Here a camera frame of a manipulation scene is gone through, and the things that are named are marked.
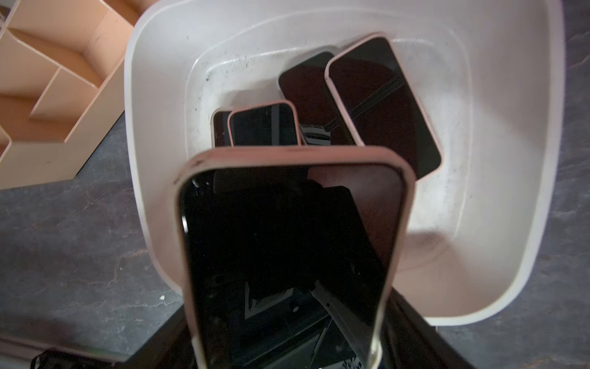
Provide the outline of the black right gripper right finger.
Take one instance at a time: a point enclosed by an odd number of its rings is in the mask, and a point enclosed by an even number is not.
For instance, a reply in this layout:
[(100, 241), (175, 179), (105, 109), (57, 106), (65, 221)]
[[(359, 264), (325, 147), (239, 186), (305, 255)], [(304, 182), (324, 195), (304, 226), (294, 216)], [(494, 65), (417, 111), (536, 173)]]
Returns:
[(381, 368), (473, 367), (396, 290), (392, 290), (387, 301), (380, 344)]

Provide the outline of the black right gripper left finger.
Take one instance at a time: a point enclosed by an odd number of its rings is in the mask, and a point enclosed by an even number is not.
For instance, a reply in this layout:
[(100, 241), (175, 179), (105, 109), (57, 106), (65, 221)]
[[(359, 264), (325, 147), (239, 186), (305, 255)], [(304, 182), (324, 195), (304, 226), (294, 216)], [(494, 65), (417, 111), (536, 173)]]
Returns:
[(115, 365), (115, 368), (197, 367), (183, 308), (178, 309), (135, 354)]

